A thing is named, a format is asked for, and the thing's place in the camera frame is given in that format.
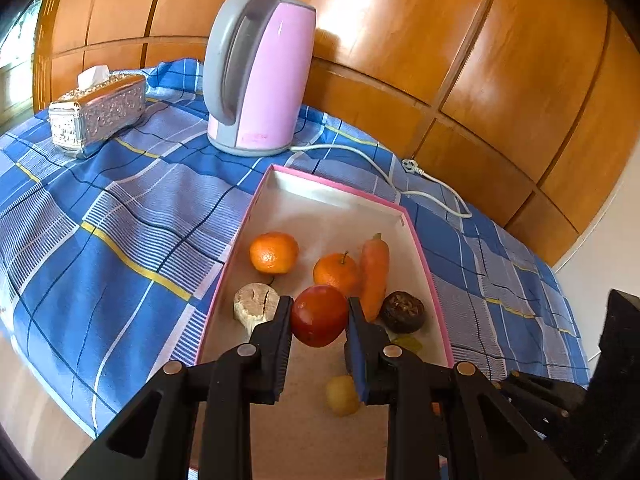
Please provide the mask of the green tomato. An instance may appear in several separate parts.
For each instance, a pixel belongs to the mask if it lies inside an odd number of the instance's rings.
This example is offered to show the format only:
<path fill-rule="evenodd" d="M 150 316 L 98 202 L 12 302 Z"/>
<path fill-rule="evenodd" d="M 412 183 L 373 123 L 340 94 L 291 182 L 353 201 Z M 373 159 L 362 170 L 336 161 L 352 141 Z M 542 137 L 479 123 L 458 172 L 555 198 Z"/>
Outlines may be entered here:
<path fill-rule="evenodd" d="M 409 334 L 398 335 L 393 340 L 393 344 L 396 344 L 396 346 L 403 348 L 404 350 L 408 350 L 414 354 L 419 354 L 423 348 L 423 344 L 421 344 L 415 336 Z"/>

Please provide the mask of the red apple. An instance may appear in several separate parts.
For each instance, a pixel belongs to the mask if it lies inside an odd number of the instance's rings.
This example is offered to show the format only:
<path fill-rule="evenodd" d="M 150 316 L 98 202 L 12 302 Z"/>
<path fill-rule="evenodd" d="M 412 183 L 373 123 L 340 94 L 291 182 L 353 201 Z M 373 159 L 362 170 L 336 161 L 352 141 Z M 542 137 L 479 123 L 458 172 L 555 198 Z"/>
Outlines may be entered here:
<path fill-rule="evenodd" d="M 325 347 L 343 333 L 348 303 L 331 285 L 314 285 L 301 292 L 291 310 L 293 335 L 312 348 Z"/>

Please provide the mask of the wooden panelled wardrobe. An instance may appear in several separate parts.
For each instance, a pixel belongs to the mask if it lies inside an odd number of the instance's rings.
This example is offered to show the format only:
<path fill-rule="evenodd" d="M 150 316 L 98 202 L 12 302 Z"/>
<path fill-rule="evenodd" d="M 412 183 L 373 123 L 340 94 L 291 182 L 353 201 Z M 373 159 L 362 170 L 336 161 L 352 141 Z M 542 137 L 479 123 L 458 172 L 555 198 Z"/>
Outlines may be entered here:
<path fill-rule="evenodd" d="M 43 0 L 34 107 L 85 68 L 202 58 L 224 0 Z M 371 133 L 548 263 L 603 244 L 639 137 L 639 52 L 606 0 L 303 0 L 308 104 Z"/>

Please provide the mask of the beige mushroom stump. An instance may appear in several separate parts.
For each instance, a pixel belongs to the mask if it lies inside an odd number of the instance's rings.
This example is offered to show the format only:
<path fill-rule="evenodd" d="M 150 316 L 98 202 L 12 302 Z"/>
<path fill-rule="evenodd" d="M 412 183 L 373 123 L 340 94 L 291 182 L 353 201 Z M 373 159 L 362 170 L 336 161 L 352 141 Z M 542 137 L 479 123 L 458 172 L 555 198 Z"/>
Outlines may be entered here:
<path fill-rule="evenodd" d="M 250 336 L 257 325 L 273 320 L 280 301 L 279 294 L 264 283 L 250 283 L 233 297 L 234 318 Z"/>

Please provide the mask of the blue plaid tablecloth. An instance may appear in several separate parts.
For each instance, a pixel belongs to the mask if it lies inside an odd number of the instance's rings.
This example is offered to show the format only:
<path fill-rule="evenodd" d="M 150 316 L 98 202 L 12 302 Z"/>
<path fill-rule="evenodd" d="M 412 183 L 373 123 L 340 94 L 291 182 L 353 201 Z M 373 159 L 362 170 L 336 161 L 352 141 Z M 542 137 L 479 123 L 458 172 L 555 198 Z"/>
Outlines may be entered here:
<path fill-rule="evenodd" d="M 203 67 L 144 71 L 146 109 L 90 156 L 35 114 L 1 138 L 1 319 L 66 414 L 96 436 L 157 367 L 192 364 L 214 287 L 258 183 L 296 168 L 405 207 L 444 310 L 452 353 L 587 385 L 570 303 L 541 258 L 370 136 L 302 107 L 294 150 L 236 157 L 206 136 Z"/>

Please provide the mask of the silver ornate tissue box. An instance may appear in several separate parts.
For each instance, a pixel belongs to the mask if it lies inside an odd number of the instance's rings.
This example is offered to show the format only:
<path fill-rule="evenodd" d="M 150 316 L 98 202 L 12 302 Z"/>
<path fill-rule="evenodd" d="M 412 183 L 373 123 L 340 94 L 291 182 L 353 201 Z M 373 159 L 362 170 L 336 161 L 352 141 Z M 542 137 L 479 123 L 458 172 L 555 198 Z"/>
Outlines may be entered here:
<path fill-rule="evenodd" d="M 75 157 L 86 157 L 145 111 L 145 76 L 112 72 L 95 65 L 77 77 L 77 87 L 48 107 L 52 143 Z"/>

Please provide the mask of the orange carrot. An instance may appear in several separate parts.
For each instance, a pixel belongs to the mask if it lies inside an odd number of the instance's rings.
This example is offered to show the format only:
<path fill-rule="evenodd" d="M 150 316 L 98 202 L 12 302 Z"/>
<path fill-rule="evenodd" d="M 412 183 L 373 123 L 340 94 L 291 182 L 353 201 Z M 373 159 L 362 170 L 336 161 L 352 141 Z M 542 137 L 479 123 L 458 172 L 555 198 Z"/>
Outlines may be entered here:
<path fill-rule="evenodd" d="M 378 317 L 386 297 L 390 270 L 390 248 L 381 233 L 375 233 L 363 244 L 359 265 L 362 275 L 360 306 L 364 318 L 371 323 Z"/>

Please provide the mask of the dark brown passion fruit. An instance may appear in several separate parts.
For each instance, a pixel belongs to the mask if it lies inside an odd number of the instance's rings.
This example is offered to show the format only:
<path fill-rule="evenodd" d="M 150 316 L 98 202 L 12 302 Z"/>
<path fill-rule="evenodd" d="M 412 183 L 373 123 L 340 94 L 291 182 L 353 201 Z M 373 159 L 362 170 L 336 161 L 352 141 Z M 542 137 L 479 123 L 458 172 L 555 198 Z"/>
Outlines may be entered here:
<path fill-rule="evenodd" d="M 391 292 L 383 301 L 381 321 L 396 334 L 411 334 L 426 322 L 423 302 L 408 292 Z"/>

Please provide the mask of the yellow small fruit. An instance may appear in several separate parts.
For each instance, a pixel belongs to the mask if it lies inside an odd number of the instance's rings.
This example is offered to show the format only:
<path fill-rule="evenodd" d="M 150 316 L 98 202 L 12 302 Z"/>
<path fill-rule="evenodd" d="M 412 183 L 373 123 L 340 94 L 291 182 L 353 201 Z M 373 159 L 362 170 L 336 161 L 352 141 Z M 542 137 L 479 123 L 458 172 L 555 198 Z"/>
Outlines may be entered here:
<path fill-rule="evenodd" d="M 360 399 L 352 376 L 335 376 L 326 383 L 326 404 L 334 415 L 340 417 L 359 410 Z"/>

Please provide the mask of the pink white cardboard box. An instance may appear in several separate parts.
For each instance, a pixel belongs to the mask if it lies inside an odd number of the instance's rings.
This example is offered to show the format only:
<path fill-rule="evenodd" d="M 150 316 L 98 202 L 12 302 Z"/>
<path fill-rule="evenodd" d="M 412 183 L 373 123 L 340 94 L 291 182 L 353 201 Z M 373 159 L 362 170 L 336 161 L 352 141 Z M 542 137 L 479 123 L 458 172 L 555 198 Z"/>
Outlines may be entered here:
<path fill-rule="evenodd" d="M 388 200 L 306 172 L 273 166 L 262 177 L 215 287 L 198 349 L 209 362 L 245 344 L 252 318 L 276 299 L 303 301 L 321 342 L 294 339 L 280 399 L 250 408 L 250 458 L 257 479 L 381 479 L 387 408 L 346 390 L 348 296 L 384 278 L 424 310 L 422 324 L 390 340 L 421 360 L 450 366 L 452 353 L 434 280 L 408 211 Z M 240 309 L 247 308 L 249 320 Z"/>

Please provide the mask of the orange mandarin near kettle side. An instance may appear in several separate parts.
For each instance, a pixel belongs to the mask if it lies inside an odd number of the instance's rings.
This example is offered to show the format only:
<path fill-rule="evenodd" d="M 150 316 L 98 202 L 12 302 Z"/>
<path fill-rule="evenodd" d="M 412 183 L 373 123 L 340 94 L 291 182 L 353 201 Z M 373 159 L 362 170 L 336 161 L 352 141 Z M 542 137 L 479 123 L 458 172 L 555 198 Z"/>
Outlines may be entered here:
<path fill-rule="evenodd" d="M 296 265 L 298 253 L 296 239 L 283 232 L 262 233 L 250 243 L 250 262 L 263 274 L 287 274 Z"/>

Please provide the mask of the orange mandarin right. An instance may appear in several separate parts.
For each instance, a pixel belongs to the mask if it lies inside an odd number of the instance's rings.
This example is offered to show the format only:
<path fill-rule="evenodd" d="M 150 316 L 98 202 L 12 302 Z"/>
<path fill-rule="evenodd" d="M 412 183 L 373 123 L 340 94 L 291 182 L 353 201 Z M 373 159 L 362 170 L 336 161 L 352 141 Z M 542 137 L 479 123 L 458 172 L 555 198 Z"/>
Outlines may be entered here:
<path fill-rule="evenodd" d="M 321 257 L 314 265 L 312 278 L 314 284 L 332 286 L 345 298 L 358 297 L 360 294 L 360 267 L 348 252 L 334 252 Z"/>

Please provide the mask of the pink electric kettle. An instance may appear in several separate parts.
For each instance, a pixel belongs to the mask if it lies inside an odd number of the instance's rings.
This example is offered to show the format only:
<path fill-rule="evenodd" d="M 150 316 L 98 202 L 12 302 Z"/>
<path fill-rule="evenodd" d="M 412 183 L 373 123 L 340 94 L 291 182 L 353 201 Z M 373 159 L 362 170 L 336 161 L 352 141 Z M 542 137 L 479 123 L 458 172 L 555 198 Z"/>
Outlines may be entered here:
<path fill-rule="evenodd" d="M 293 141 L 317 11 L 299 0 L 224 0 L 203 68 L 208 140 L 235 156 L 282 153 Z"/>

